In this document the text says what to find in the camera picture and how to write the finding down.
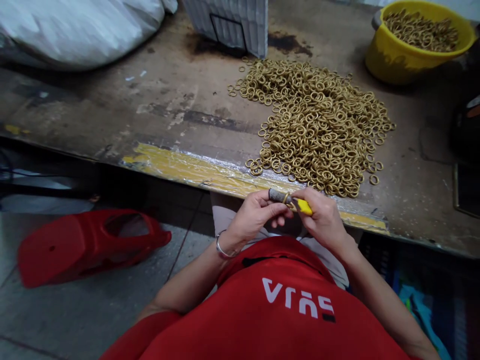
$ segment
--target yellow plastic bucket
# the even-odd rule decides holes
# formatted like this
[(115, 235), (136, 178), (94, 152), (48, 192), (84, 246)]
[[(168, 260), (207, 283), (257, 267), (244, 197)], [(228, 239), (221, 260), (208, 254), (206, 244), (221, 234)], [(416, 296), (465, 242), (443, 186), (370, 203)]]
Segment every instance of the yellow plastic bucket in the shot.
[[(458, 46), (453, 52), (422, 50), (393, 35), (383, 22), (384, 16), (399, 13), (419, 12), (432, 21), (451, 19), (451, 26), (458, 30)], [(381, 25), (375, 32), (366, 53), (365, 64), (377, 79), (394, 85), (415, 81), (425, 70), (432, 69), (466, 52), (476, 40), (470, 22), (449, 8), (426, 1), (396, 1), (385, 6), (380, 13)]]

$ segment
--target worn table surface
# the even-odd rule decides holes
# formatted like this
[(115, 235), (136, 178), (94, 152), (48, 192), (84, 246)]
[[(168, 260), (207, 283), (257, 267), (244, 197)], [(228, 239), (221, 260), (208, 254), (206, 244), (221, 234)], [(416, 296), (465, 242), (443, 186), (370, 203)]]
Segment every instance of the worn table surface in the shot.
[[(338, 199), (346, 223), (478, 258), (480, 220), (452, 206), (447, 138), (458, 74), (444, 66), (402, 89), (373, 79), (364, 56), (375, 10), (271, 1), (268, 57), (353, 73), (352, 83), (373, 91), (397, 123), (375, 153), (385, 165), (380, 184), (363, 183), (357, 199)], [(1, 69), (1, 135), (237, 197), (259, 188), (294, 190), (301, 185), (269, 171), (253, 178), (244, 167), (258, 157), (257, 132), (271, 108), (228, 96), (240, 65), (197, 36), (180, 8), (107, 67), (81, 74)]]

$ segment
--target bracelet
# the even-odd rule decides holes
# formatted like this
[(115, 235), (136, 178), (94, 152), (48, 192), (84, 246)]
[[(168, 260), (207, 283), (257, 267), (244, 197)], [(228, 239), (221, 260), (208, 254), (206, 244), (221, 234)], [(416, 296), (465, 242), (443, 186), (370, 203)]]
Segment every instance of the bracelet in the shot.
[(233, 255), (228, 255), (225, 251), (222, 250), (222, 248), (220, 247), (220, 244), (219, 244), (219, 238), (220, 238), (220, 235), (225, 231), (225, 230), (222, 230), (220, 231), (217, 236), (216, 236), (216, 252), (218, 253), (218, 255), (223, 259), (223, 260), (231, 260), (233, 259), (234, 257), (236, 257), (238, 255), (238, 253), (235, 253)]

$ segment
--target white sack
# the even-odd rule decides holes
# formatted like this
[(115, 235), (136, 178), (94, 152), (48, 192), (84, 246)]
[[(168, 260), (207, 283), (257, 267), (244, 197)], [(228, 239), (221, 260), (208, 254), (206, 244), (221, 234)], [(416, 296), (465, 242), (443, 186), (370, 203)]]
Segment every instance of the white sack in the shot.
[(0, 58), (59, 71), (111, 63), (158, 30), (177, 0), (3, 0)]

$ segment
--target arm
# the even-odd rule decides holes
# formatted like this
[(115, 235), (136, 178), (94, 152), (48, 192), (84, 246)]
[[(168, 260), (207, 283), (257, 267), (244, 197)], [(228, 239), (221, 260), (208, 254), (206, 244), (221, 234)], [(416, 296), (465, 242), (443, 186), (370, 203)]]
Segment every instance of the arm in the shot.
[(403, 351), (421, 359), (440, 359), (397, 294), (363, 257), (355, 240), (345, 231), (335, 200), (311, 188), (294, 192), (292, 197), (308, 202), (313, 215), (299, 213), (304, 226), (343, 264), (355, 296), (370, 309)]
[(357, 247), (339, 257), (355, 296), (380, 321), (383, 328), (408, 355), (440, 359), (417, 321)]
[[(238, 254), (255, 238), (268, 220), (273, 219), (273, 226), (283, 226), (285, 216), (293, 217), (292, 211), (285, 204), (269, 201), (268, 190), (251, 193), (228, 229), (221, 233), (218, 243), (225, 253)], [(216, 243), (211, 243), (199, 257), (158, 291), (155, 298), (142, 310), (137, 321), (164, 311), (186, 314), (193, 310), (212, 291), (227, 263), (228, 261), (217, 253)]]

